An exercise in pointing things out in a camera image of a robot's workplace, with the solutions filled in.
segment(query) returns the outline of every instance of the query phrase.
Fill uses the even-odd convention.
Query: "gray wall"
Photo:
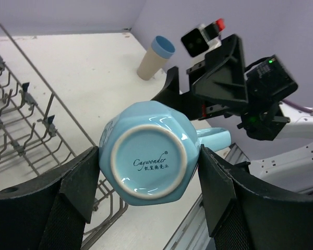
[[[300,90],[290,99],[302,105],[313,105],[313,0],[147,0],[132,33],[144,47],[148,47],[157,34],[166,36],[175,44],[176,54],[165,69],[179,66],[181,89],[187,91],[185,69],[191,66],[191,59],[180,38],[199,23],[209,24],[218,18],[225,19],[224,37],[232,33],[242,37],[247,64],[263,56],[280,55],[300,85]],[[209,123],[229,129],[233,141],[250,159],[270,157],[310,142],[302,139],[274,142],[249,139],[244,130],[236,128],[240,123],[238,117],[213,118]]]
[[[0,0],[13,35],[71,34],[131,28],[146,0]]]

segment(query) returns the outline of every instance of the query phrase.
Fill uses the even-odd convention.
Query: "white tabletop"
[[[16,41],[96,145],[108,120],[127,106],[154,97],[165,81],[166,74],[162,70],[150,81],[138,78],[136,68],[145,50],[131,34],[16,37]],[[31,69],[21,63],[17,50],[5,37],[0,37],[0,54],[21,82],[30,81],[30,92],[39,104],[46,105],[46,88],[30,73]],[[56,105],[50,114],[57,115],[58,130],[73,149],[81,153],[91,144],[83,140],[82,135],[71,132],[71,123],[59,119],[61,111],[56,110]],[[196,128],[209,126],[205,121],[193,124]],[[16,167],[3,171],[0,190],[33,177],[30,169]],[[196,174],[177,202],[130,206],[91,249],[163,249],[200,193]]]

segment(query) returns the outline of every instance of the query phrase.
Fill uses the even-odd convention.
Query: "blue and beige cup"
[[[128,204],[169,203],[186,190],[201,144],[219,151],[231,136],[222,128],[196,130],[185,115],[159,102],[135,103],[105,126],[99,166]]]
[[[146,81],[151,79],[174,53],[175,47],[167,38],[156,36],[137,69],[138,76]]]

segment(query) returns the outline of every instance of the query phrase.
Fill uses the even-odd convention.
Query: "dish rack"
[[[64,124],[73,123],[74,126],[70,128],[76,127],[74,134],[81,134],[80,140],[85,140],[89,146],[95,146],[95,143],[0,23],[1,33],[14,45],[21,58],[30,66],[30,70],[37,75],[36,84],[44,92],[41,98],[36,98],[30,91],[35,87],[32,88],[30,82],[19,81],[18,74],[0,55],[0,184],[5,180],[4,182],[9,185],[16,185],[17,181],[24,182],[60,167],[80,153],[69,145],[68,140],[55,125],[61,118],[65,119]],[[60,108],[65,115],[63,112],[60,116],[52,113],[54,109]],[[89,249],[127,208],[128,205],[101,175],[93,207],[91,223],[93,226],[86,226],[81,249]],[[97,215],[100,210],[102,219],[93,222],[94,217],[100,217]]]

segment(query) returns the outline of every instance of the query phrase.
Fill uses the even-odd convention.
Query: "paper cup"
[[[168,39],[156,36],[137,69],[137,75],[146,81],[151,79],[174,53],[175,47]]]

